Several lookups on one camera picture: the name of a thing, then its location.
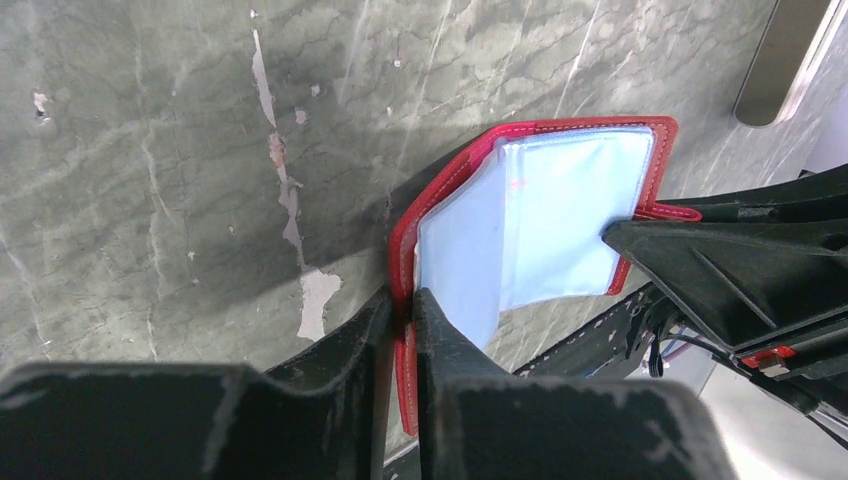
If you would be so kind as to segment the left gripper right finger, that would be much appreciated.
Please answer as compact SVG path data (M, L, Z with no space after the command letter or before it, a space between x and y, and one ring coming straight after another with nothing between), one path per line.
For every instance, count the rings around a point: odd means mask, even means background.
M706 406L683 385L512 375L412 301L425 479L731 479Z

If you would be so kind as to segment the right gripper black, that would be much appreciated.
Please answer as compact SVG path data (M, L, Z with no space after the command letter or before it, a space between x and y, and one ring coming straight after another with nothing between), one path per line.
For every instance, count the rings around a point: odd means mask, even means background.
M704 222L619 221L603 240L711 340L747 352L847 315L847 167L664 205ZM847 429L847 333L730 356L736 371L825 431Z

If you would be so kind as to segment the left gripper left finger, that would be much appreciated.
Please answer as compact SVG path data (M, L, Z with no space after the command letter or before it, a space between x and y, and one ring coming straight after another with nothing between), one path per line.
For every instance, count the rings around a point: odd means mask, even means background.
M248 364L30 363L1 381L5 479L375 479L392 302L267 371Z

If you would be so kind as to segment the red leather card holder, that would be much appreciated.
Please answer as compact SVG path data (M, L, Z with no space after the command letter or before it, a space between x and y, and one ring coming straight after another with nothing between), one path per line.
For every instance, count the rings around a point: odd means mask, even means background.
M503 312L620 293L630 263L604 243L609 225L701 219L657 199L678 128L669 116L501 124L473 139L412 201L388 243L405 433L419 431L414 293L428 289L478 348Z

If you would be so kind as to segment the gold metal card tray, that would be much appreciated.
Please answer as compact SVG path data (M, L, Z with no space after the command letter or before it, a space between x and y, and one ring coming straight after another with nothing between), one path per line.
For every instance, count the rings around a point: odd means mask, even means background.
M754 128L791 119L846 14L845 0L776 2L736 98L735 118Z

